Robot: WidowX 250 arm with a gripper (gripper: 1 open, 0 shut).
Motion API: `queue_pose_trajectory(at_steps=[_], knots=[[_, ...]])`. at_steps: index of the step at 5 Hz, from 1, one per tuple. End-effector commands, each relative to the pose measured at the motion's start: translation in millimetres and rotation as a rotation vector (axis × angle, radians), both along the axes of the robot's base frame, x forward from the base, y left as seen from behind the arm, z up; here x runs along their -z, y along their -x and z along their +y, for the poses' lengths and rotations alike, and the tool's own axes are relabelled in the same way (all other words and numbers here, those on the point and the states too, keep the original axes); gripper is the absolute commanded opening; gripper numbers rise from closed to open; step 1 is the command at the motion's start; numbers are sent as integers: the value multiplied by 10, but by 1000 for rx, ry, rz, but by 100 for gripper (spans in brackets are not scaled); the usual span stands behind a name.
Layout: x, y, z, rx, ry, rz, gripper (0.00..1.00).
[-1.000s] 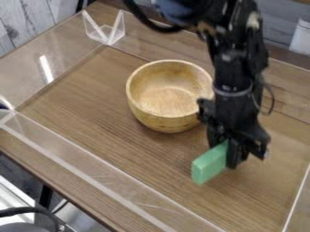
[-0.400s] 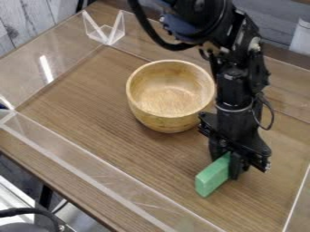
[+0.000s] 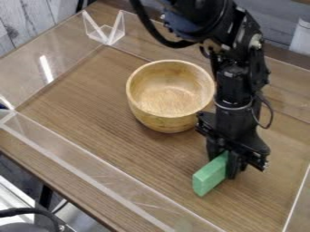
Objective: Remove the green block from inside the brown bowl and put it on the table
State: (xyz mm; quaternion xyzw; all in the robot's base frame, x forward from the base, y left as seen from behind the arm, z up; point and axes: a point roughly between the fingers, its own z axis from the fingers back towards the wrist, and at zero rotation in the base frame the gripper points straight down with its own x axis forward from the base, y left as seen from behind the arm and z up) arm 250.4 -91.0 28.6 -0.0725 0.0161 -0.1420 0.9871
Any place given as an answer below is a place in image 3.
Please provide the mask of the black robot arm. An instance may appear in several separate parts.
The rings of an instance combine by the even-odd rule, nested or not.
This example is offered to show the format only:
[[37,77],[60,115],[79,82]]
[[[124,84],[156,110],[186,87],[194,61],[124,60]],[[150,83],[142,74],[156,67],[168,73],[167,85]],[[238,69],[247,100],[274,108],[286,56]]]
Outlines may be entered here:
[[208,158],[227,153],[226,177],[248,167],[263,170],[270,148],[256,129],[270,70],[264,62],[260,25],[234,0],[159,0],[163,25],[179,38],[171,41],[158,31],[140,0],[131,6],[148,33],[163,45],[179,49],[198,45],[211,61],[215,80],[215,112],[198,113],[196,130],[207,139]]

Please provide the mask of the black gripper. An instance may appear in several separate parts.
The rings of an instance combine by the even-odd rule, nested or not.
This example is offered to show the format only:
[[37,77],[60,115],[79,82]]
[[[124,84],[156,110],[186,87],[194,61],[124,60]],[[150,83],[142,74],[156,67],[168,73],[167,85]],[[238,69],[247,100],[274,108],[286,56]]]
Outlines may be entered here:
[[238,109],[199,111],[196,131],[206,138],[208,160],[227,152],[226,177],[234,179],[248,165],[264,171],[270,148],[258,135],[262,104]]

